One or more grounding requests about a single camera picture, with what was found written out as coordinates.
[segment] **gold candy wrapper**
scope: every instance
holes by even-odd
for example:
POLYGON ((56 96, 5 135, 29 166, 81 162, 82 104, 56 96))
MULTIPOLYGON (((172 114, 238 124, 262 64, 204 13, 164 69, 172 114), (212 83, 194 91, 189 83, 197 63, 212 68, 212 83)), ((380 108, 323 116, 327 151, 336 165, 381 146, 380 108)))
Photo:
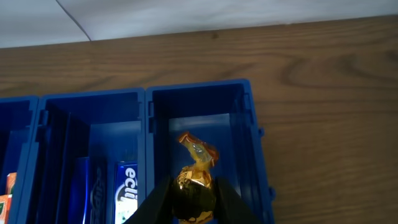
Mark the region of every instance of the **gold candy wrapper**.
POLYGON ((194 165, 183 167, 172 184, 173 213, 180 224, 206 223, 213 219, 216 194, 209 169, 219 158, 218 151, 189 132, 178 141, 183 144, 195 160, 194 165))

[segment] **wood grain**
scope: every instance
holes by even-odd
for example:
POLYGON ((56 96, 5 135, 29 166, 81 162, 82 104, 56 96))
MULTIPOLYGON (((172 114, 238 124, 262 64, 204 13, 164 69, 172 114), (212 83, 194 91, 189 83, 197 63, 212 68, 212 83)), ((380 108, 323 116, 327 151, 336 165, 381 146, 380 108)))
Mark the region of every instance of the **wood grain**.
POLYGON ((398 223, 398 16, 0 49, 0 95, 248 78, 277 223, 398 223))

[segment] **blue and white package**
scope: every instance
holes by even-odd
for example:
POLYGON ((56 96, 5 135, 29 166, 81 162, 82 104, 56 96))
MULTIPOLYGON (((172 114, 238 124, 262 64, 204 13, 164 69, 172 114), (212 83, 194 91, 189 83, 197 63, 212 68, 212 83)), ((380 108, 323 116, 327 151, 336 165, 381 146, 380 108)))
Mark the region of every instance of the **blue and white package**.
POLYGON ((138 208, 137 162, 116 164, 114 224, 122 224, 138 208))
POLYGON ((68 223, 105 224, 106 161, 78 158, 72 175, 68 223))

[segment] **blue bin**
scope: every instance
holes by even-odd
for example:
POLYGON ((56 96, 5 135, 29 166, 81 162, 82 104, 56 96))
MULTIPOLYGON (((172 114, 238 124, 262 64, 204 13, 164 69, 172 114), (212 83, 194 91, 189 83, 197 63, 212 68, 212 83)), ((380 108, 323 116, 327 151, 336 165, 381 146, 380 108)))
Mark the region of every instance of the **blue bin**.
POLYGON ((115 165, 138 162, 139 204, 145 190, 142 88, 44 96, 35 121, 26 190, 16 223, 66 223, 77 157, 107 162, 106 223, 112 223, 115 165))
POLYGON ((251 210, 273 223, 261 136, 247 80, 157 86, 146 91, 146 192, 193 164, 177 142, 184 131, 220 152, 213 177, 223 176, 251 210))
POLYGON ((6 193, 7 175, 17 172, 9 223, 15 223, 25 203, 22 194, 37 102, 36 96, 0 99, 0 195, 6 193))

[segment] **shiny gold foil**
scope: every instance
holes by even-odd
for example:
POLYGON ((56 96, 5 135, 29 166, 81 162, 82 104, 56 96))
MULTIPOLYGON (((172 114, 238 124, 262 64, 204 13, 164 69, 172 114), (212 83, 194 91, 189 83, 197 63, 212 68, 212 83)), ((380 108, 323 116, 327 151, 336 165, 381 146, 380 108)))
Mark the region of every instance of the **shiny gold foil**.
POLYGON ((196 163, 183 167, 172 184, 173 213, 180 224, 206 223, 213 219, 216 195, 209 169, 219 158, 218 151, 190 133, 183 133, 183 144, 196 163))

